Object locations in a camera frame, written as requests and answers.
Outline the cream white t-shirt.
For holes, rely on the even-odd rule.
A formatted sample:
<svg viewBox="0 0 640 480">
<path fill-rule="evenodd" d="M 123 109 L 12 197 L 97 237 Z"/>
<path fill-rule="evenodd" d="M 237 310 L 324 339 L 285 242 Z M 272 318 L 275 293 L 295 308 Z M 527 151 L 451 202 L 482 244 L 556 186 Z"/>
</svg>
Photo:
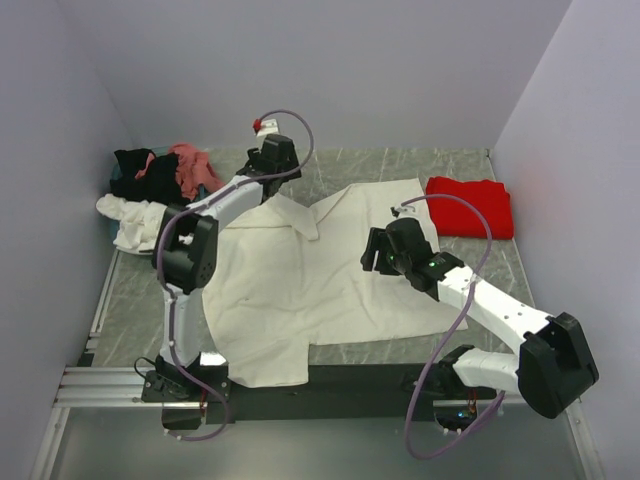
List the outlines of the cream white t-shirt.
<svg viewBox="0 0 640 480">
<path fill-rule="evenodd" d="M 455 308 L 360 264 L 370 229 L 403 201 L 436 240 L 420 191 L 417 179 L 356 183 L 307 207 L 276 195 L 222 231 L 203 308 L 232 381 L 301 385 L 313 345 L 437 334 L 456 322 Z"/>
</svg>

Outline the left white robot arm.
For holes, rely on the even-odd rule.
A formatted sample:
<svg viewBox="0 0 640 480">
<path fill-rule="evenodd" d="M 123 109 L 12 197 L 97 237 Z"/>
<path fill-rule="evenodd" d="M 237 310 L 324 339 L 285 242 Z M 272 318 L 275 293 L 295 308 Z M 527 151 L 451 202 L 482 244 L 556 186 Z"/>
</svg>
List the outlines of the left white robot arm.
<svg viewBox="0 0 640 480">
<path fill-rule="evenodd" d="M 300 176 L 293 140 L 270 133 L 261 147 L 248 151 L 244 167 L 221 190 L 188 206 L 167 208 L 152 259 L 163 289 L 164 335 L 154 368 L 145 375 L 144 402 L 228 395 L 227 361 L 214 353 L 212 365 L 202 362 L 197 328 L 203 289 L 216 270 L 219 234 Z"/>
</svg>

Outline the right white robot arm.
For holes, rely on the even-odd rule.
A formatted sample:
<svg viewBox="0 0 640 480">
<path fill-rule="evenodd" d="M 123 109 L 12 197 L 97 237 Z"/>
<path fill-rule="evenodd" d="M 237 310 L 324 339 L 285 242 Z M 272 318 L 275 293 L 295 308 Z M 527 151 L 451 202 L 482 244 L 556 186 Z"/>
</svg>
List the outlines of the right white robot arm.
<svg viewBox="0 0 640 480">
<path fill-rule="evenodd" d="M 415 290 L 460 309 L 509 348 L 498 353 L 463 345 L 432 363 L 417 385 L 434 396 L 460 399 L 474 388 L 518 393 L 536 413 L 554 419 L 599 380 L 574 316 L 527 306 L 454 255 L 433 251 L 414 218 L 372 228 L 360 263 L 366 271 L 404 277 Z"/>
</svg>

